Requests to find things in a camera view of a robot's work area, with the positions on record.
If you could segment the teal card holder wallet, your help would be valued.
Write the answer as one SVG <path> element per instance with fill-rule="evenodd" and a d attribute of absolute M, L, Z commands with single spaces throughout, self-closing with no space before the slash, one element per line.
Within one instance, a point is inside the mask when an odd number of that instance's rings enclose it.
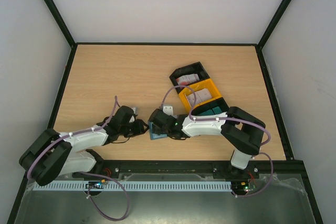
<path fill-rule="evenodd" d="M 159 131 L 159 129 L 153 125 L 152 122 L 148 121 L 149 125 L 149 135 L 150 135 L 150 140 L 158 140 L 162 138 L 168 138 L 168 136 L 162 132 Z"/>

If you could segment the black bin with red cards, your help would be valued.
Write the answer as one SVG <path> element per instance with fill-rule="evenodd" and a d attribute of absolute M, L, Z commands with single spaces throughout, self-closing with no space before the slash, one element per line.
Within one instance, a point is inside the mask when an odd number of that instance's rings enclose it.
<path fill-rule="evenodd" d="M 175 69 L 169 79 L 174 86 L 189 86 L 209 79 L 209 75 L 200 62 L 195 62 Z"/>

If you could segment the black bin with teal cards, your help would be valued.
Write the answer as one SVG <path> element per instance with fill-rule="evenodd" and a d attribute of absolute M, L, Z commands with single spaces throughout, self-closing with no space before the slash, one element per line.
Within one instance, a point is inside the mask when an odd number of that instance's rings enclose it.
<path fill-rule="evenodd" d="M 227 112 L 228 109 L 229 106 L 223 97 L 208 99 L 204 102 L 201 102 L 200 99 L 196 99 L 193 110 L 189 110 L 188 113 L 191 112 L 191 115 L 208 116 Z"/>

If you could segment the yellow bin with cards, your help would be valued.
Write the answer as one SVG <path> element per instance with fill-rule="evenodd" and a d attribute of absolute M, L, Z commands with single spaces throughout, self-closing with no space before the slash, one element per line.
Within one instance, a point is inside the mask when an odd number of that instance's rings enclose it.
<path fill-rule="evenodd" d="M 191 106 L 194 102 L 196 102 L 194 106 L 194 108 L 196 108 L 222 98 L 221 93 L 210 78 L 191 84 L 189 87 L 193 89 L 196 97 L 194 97 L 193 92 L 188 88 L 183 88 L 178 95 L 187 112 L 191 110 Z"/>

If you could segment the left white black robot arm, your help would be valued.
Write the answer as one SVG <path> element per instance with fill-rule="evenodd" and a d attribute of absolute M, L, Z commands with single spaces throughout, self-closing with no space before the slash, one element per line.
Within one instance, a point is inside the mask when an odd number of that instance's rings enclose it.
<path fill-rule="evenodd" d="M 90 172 L 100 156 L 93 147 L 142 135 L 149 126 L 137 118 L 136 109 L 128 106 L 114 108 L 111 115 L 96 125 L 76 132 L 57 132 L 46 129 L 23 153 L 20 166 L 27 178 L 45 186 L 57 177 L 77 172 Z"/>

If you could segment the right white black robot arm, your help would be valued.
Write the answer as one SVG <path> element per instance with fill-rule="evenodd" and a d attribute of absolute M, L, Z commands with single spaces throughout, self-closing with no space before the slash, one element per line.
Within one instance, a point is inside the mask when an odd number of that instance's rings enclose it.
<path fill-rule="evenodd" d="M 152 133 L 174 140 L 202 135 L 223 136 L 235 148 L 230 159 L 232 167 L 241 170 L 259 154 L 264 135 L 270 140 L 264 122 L 236 106 L 216 115 L 168 115 L 162 109 L 156 109 L 149 117 L 149 124 Z"/>

